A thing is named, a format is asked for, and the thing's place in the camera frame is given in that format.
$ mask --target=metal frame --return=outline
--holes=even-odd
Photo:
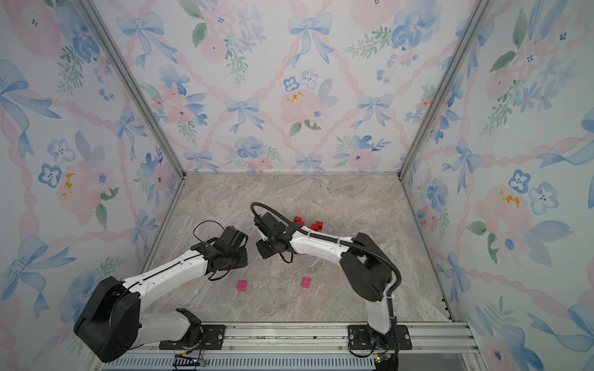
[[[142,91],[140,90],[132,72],[130,72],[128,66],[124,62],[124,57],[120,53],[118,47],[107,28],[105,22],[99,15],[93,0],[76,0],[74,1],[78,11],[83,16],[85,22],[91,28],[93,34],[97,37],[97,41],[101,48],[109,57],[109,61],[112,63],[115,72],[124,84],[124,87],[130,94],[132,101],[138,107],[140,114],[143,116],[144,122],[147,124],[148,129],[155,137],[159,147],[163,151],[165,157],[169,160],[169,163],[175,169],[175,172],[179,177],[183,177],[185,172],[181,163],[179,162],[173,148],[169,144],[169,141],[165,138],[165,134],[161,130],[159,123],[154,119],[153,111],[150,109],[149,104],[144,99]]]
[[[208,354],[349,354],[348,325],[365,322],[205,322],[227,326],[222,350]],[[400,353],[459,353],[469,370],[480,368],[481,357],[466,322],[399,322],[409,330],[412,350]],[[145,344],[126,354],[178,354]],[[83,370],[99,370],[103,363],[91,353]]]
[[[427,136],[441,105],[446,99],[447,92],[454,84],[454,80],[458,75],[462,62],[468,55],[470,48],[474,44],[476,37],[481,30],[488,14],[488,10],[491,8],[491,3],[491,0],[478,0],[475,10],[469,18],[464,35],[462,35],[460,43],[458,43],[454,50],[451,63],[445,71],[445,74],[442,76],[439,85],[437,85],[437,91],[435,93],[436,98],[431,102],[429,108],[427,108],[427,113],[423,118],[423,124],[419,128],[419,131],[417,131],[415,138],[410,145],[410,150],[406,155],[405,162],[402,164],[400,180],[406,179],[406,175],[410,171],[412,163],[415,161],[416,154],[421,149],[423,139]]]

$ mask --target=pink cube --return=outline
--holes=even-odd
[[[245,291],[248,289],[248,282],[247,281],[239,281],[237,283],[237,291]]]
[[[309,288],[309,285],[311,285],[311,278],[304,277],[301,280],[301,287]]]

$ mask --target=wire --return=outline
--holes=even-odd
[[[198,229],[198,227],[200,227],[202,224],[206,223],[206,222],[211,222],[211,223],[217,223],[219,225],[219,227],[221,227],[221,229],[225,230],[225,228],[216,220],[204,220],[202,221],[200,224],[198,224],[197,226],[194,227],[194,230],[192,231],[192,234],[194,235],[194,237],[196,237],[198,239],[198,241],[204,243],[198,236],[196,236],[196,229]]]
[[[268,210],[269,212],[273,213],[274,215],[276,215],[278,218],[280,218],[282,221],[284,221],[287,225],[289,226],[294,226],[295,229],[297,229],[299,232],[303,233],[303,234],[308,234],[310,237],[313,238],[317,238],[320,240],[326,240],[329,242],[335,242],[338,243],[340,245],[343,246],[348,246],[350,248],[355,248],[355,249],[359,249],[363,252],[365,252],[367,255],[371,255],[373,257],[375,257],[376,259],[380,260],[381,262],[385,263],[386,265],[388,265],[388,267],[390,267],[390,269],[392,269],[392,271],[394,272],[394,274],[396,275],[396,280],[394,281],[394,283],[390,286],[390,288],[388,289],[388,291],[386,292],[387,296],[391,296],[392,292],[400,285],[400,283],[402,282],[402,275],[400,274],[400,271],[398,270],[398,268],[394,265],[394,263],[392,263],[388,258],[381,256],[373,251],[368,250],[365,246],[363,245],[358,245],[356,243],[352,243],[352,242],[348,242],[348,241],[342,241],[330,236],[325,236],[323,234],[317,234],[317,233],[308,233],[305,230],[301,229],[301,226],[291,222],[290,220],[288,220],[283,214],[279,213],[278,211],[276,211],[275,209],[273,209],[272,207],[269,207],[268,205],[262,204],[260,202],[252,202],[252,204],[249,206],[250,210],[252,211],[252,213],[256,216],[259,217],[260,215],[258,213],[256,213],[254,207],[258,206],[261,207],[263,209]],[[393,307],[392,307],[392,302],[391,300],[388,301],[388,305],[390,306],[391,311],[393,312]]]
[[[349,352],[350,352],[350,353],[351,353],[353,356],[355,356],[355,357],[357,357],[357,358],[367,358],[367,357],[369,357],[370,355],[372,355],[372,354],[373,354],[373,352],[375,352],[375,343],[372,343],[372,344],[373,344],[373,347],[371,347],[371,351],[369,352],[369,354],[366,354],[366,355],[364,355],[364,356],[362,356],[362,355],[360,355],[360,354],[353,353],[353,351],[350,349],[350,342],[348,342],[348,343],[347,343],[346,347],[349,349]]]

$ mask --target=green leaf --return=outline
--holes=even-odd
[[[118,195],[119,188],[111,189],[109,188],[109,192],[111,195],[107,195],[105,192],[101,192],[101,199],[104,201],[109,201],[110,199],[116,197]]]
[[[524,37],[526,37],[526,30],[528,29],[528,19],[526,18],[526,13],[524,13],[524,9],[520,9],[520,15],[518,15],[518,20],[516,21],[516,26],[514,28],[514,33],[511,36],[511,42],[516,45],[518,49],[520,49],[520,45],[524,41]]]
[[[297,134],[301,130],[301,123],[295,122],[291,125],[291,129],[289,130],[289,136],[292,137],[293,135]]]
[[[103,227],[104,230],[108,228],[108,210],[103,206],[103,204],[97,205],[95,208],[95,216],[97,217],[97,221]]]
[[[516,57],[516,55],[517,53],[513,50],[510,50],[509,52],[503,54],[502,56],[497,58],[495,63],[493,63],[493,66],[491,67],[491,70],[489,72],[497,71],[500,68],[507,67],[511,63],[511,61]]]
[[[495,264],[497,264],[498,249],[494,249],[494,250],[491,249],[491,244],[496,240],[497,240],[497,236],[495,235],[495,233],[489,233],[489,236],[487,236],[487,238],[486,238],[486,242],[487,242],[486,249],[489,252],[489,256],[495,262]]]
[[[476,234],[477,236],[482,236],[486,232],[486,225],[485,223],[478,221],[473,221],[472,223],[468,224],[466,227],[469,231]]]
[[[315,123],[314,123],[314,126],[311,126],[311,125],[309,124],[309,120],[305,120],[305,121],[304,121],[304,124],[305,124],[305,126],[307,126],[309,129],[312,129],[312,130],[322,130],[322,128],[320,128],[320,127],[319,127],[318,125],[316,125]]]
[[[207,34],[206,23],[198,23],[194,31],[192,31],[192,41],[194,42],[194,46],[196,47],[200,45]]]
[[[190,17],[198,18],[199,20],[204,19],[200,8],[192,0],[178,0],[178,2]]]

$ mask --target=gray marble surface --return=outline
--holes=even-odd
[[[263,260],[250,203],[265,203],[306,225],[324,222],[322,232],[354,236],[364,232],[396,264],[403,282],[394,292],[399,321],[446,321],[442,295],[406,196],[393,175],[195,175],[173,213],[151,268],[196,244],[193,228],[213,219],[249,235],[248,262],[220,281],[189,281],[154,302],[150,312],[185,307],[202,321],[366,321],[364,301],[351,289],[340,266],[311,255],[292,264],[279,255]],[[202,225],[203,239],[220,227]],[[302,277],[311,287],[302,288]],[[248,282],[237,291],[238,280]]]

